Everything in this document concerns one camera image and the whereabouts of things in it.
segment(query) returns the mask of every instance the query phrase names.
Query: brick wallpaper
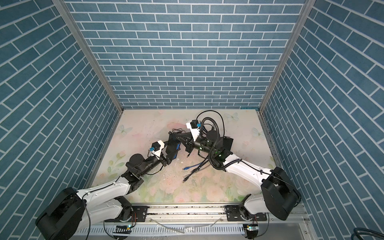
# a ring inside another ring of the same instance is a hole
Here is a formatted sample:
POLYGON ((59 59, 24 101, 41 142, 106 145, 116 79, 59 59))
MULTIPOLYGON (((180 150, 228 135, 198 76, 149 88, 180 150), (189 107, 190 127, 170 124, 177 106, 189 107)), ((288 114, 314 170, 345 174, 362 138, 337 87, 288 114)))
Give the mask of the brick wallpaper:
POLYGON ((66 3, 125 108, 257 108, 304 2, 101 1, 66 3))
POLYGON ((37 216, 84 187, 118 113, 50 0, 0 6, 0 239, 37 239, 37 216))
POLYGON ((317 0, 265 109, 319 239, 384 232, 383 13, 317 0))

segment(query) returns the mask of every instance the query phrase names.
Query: floral tablecloth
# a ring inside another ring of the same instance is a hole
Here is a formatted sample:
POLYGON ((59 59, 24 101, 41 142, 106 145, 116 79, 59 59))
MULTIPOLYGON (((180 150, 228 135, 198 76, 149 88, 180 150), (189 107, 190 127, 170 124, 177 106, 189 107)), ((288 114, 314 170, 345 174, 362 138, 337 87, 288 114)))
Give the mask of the floral tablecloth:
MULTIPOLYGON (((237 156, 253 164, 274 168, 268 143, 265 139, 260 121, 255 110, 217 110, 224 118, 225 135, 234 139, 231 151, 237 156)), ((187 130, 185 123, 193 120, 202 110, 125 110, 119 125, 101 162, 93 186, 115 179, 126 171, 125 163, 136 153, 146 158, 148 149, 153 142, 167 141, 168 132, 172 129, 187 130)), ((203 113, 204 117, 215 119, 220 127, 222 122, 217 113, 203 113)), ((194 174, 182 183, 190 170, 183 170, 202 161, 197 150, 187 157, 185 147, 170 165, 155 175, 145 175, 144 183, 133 193, 126 195, 132 203, 163 203, 163 202, 236 202, 245 195, 257 194, 261 189, 247 180, 209 166, 194 174)))

